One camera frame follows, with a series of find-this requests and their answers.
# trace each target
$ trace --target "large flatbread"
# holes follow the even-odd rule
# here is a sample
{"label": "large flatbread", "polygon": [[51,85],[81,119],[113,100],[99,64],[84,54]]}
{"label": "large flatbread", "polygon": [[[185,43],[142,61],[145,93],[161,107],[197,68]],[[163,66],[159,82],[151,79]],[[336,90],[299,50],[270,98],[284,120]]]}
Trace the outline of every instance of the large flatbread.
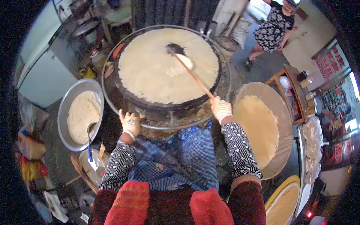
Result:
{"label": "large flatbread", "polygon": [[235,121],[242,126],[259,169],[275,156],[279,143],[278,121],[273,112],[256,96],[245,96],[235,104]]}
{"label": "large flatbread", "polygon": [[151,103],[181,104],[205,94],[180,62],[167,52],[168,44],[184,48],[192,71],[210,89],[218,76],[219,63],[211,46],[183,29],[148,31],[134,38],[119,59],[122,85]]}

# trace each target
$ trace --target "flour dough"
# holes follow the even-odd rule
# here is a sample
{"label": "flour dough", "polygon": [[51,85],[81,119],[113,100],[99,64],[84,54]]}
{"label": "flour dough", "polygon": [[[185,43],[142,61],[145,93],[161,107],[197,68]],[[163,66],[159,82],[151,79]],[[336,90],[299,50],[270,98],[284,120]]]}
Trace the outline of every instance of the flour dough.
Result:
{"label": "flour dough", "polygon": [[210,89],[219,63],[210,45],[187,30],[165,28],[134,38],[119,59],[122,85],[139,98],[155,103],[180,104],[205,94],[166,46],[177,44],[194,64],[193,72]]}
{"label": "flour dough", "polygon": [[98,122],[101,108],[95,100],[93,91],[85,91],[75,98],[69,109],[67,125],[71,138],[79,143],[85,144],[89,138],[87,127],[90,123]]}
{"label": "flour dough", "polygon": [[273,112],[256,96],[245,96],[235,105],[235,121],[249,139],[259,169],[275,156],[279,142],[278,121]]}

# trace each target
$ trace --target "floral dress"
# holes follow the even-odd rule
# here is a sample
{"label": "floral dress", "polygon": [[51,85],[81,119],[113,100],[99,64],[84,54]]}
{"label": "floral dress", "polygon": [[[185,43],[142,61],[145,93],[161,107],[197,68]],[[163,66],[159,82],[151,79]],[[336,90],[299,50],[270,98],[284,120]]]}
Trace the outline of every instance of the floral dress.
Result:
{"label": "floral dress", "polygon": [[294,26],[293,16],[283,14],[282,5],[271,1],[271,11],[265,21],[255,32],[255,39],[264,51],[273,52],[281,44],[285,33]]}

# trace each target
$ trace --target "gloved hand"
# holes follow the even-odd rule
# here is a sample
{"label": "gloved hand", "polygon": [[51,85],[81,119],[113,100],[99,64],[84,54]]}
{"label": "gloved hand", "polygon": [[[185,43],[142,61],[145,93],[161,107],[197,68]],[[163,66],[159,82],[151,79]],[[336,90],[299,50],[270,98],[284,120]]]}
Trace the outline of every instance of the gloved hand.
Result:
{"label": "gloved hand", "polygon": [[224,100],[220,100],[219,96],[216,96],[214,100],[211,99],[210,104],[212,114],[214,114],[220,124],[225,117],[233,115],[231,111],[231,104],[225,102]]}
{"label": "gloved hand", "polygon": [[125,116],[122,114],[122,109],[119,110],[119,117],[123,128],[123,133],[128,133],[132,140],[135,140],[135,137],[138,136],[141,132],[140,127],[140,118],[135,116],[135,114],[130,114],[127,112]]}

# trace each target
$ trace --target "patterned sleeve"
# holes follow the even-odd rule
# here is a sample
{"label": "patterned sleeve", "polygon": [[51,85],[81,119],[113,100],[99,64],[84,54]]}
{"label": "patterned sleeve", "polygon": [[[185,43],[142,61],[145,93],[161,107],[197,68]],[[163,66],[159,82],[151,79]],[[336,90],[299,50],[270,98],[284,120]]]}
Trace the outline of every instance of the patterned sleeve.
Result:
{"label": "patterned sleeve", "polygon": [[134,148],[119,140],[110,155],[99,190],[111,189],[118,192],[128,180],[134,165]]}
{"label": "patterned sleeve", "polygon": [[233,179],[245,174],[255,175],[262,179],[254,153],[242,127],[236,122],[229,122],[223,124],[221,132],[228,145]]}

